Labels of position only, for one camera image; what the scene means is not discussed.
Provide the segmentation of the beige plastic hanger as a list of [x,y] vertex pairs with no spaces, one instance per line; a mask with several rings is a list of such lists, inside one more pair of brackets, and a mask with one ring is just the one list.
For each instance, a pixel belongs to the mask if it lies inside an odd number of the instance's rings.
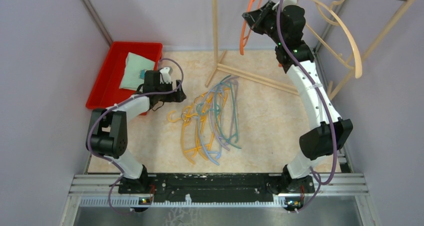
[[343,60],[339,54],[337,54],[325,41],[324,39],[319,36],[308,24],[306,24],[306,27],[310,30],[310,32],[315,36],[315,38],[327,49],[330,51],[330,53],[347,69],[353,71],[353,75],[356,79],[359,79],[363,75],[363,64],[362,64],[362,58],[361,54],[359,52],[359,48],[356,44],[356,41],[347,28],[347,26],[343,23],[343,21],[340,19],[340,17],[333,11],[333,7],[335,5],[341,5],[344,3],[345,0],[335,0],[333,1],[330,6],[327,6],[323,2],[319,0],[309,0],[315,3],[315,6],[321,15],[321,17],[330,25],[332,26],[338,26],[340,27],[344,34],[346,35],[350,47],[352,49],[352,59],[354,60],[354,66],[349,65],[349,60]]

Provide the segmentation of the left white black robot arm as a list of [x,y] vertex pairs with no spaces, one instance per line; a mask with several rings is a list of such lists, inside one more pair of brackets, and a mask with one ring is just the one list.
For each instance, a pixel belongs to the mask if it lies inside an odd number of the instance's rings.
[[86,148],[94,156],[107,160],[121,173],[119,193],[147,193],[150,180],[145,165],[138,162],[128,149],[128,123],[146,113],[158,103],[180,103],[186,99],[182,81],[173,87],[171,67],[148,70],[144,82],[125,101],[92,111]]

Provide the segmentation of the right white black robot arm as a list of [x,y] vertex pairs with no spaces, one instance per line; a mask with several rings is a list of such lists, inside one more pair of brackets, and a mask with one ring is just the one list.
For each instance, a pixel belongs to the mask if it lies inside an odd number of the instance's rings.
[[310,130],[299,138],[300,151],[284,166],[281,179],[269,185],[275,194],[312,188],[311,170],[327,156],[333,157],[334,172],[337,152],[353,130],[351,120],[343,119],[331,104],[317,75],[312,51],[303,40],[304,13],[300,6],[278,7],[268,1],[242,14],[253,32],[269,36],[276,44],[276,58],[296,87],[308,116]]

